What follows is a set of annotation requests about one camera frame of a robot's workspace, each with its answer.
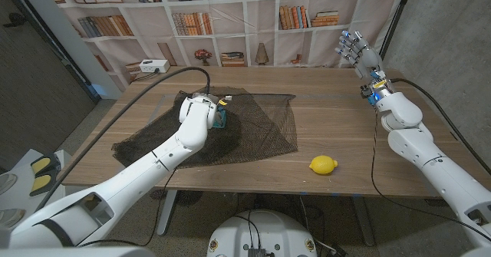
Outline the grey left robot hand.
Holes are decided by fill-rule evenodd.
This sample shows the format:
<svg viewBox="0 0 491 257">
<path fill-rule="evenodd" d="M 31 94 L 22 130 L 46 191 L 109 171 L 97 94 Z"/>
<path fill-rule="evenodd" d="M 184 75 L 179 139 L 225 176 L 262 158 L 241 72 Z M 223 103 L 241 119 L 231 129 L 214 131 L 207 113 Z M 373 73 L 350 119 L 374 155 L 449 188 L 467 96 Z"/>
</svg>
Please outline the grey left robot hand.
<svg viewBox="0 0 491 257">
<path fill-rule="evenodd" d="M 208 106 L 207 126 L 208 128 L 224 129 L 226 127 L 227 115 L 225 106 L 230 100 L 229 96 L 217 97 L 212 94 L 195 93 L 193 101 Z"/>
</svg>

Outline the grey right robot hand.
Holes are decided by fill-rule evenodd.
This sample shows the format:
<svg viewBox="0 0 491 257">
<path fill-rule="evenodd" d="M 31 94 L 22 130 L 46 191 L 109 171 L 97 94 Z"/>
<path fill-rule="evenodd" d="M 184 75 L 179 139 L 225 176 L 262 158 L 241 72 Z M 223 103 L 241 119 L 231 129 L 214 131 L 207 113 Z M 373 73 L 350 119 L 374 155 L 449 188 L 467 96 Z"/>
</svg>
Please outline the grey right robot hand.
<svg viewBox="0 0 491 257">
<path fill-rule="evenodd" d="M 370 105 L 392 94 L 394 89 L 387 79 L 381 56 L 369 45 L 359 31 L 343 31 L 339 37 L 339 47 L 335 52 L 349 62 L 360 79 L 367 78 L 361 86 L 361 96 Z"/>
</svg>

